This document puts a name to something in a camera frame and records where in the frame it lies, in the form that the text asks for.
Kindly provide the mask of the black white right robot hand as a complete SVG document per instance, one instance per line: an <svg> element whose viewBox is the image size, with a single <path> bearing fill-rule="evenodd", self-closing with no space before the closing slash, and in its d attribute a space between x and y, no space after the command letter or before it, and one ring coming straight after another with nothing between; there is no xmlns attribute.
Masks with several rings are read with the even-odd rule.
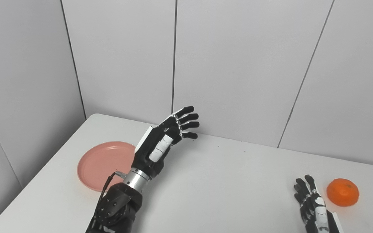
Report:
<svg viewBox="0 0 373 233"><path fill-rule="evenodd" d="M294 197L300 206L300 215L307 233L343 233L336 212L330 212L318 191L315 180L309 174L297 178Z"/></svg>

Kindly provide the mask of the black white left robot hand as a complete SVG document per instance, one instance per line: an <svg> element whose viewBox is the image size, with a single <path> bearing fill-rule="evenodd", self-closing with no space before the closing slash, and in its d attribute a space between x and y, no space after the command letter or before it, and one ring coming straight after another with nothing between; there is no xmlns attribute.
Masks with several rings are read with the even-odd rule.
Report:
<svg viewBox="0 0 373 233"><path fill-rule="evenodd" d="M170 147L185 138L198 138L197 133L187 131L189 128L199 127L199 115L194 110L194 106L184 107L169 115L159 125L150 126L136 146L131 167L142 171L151 179L159 175Z"/></svg>

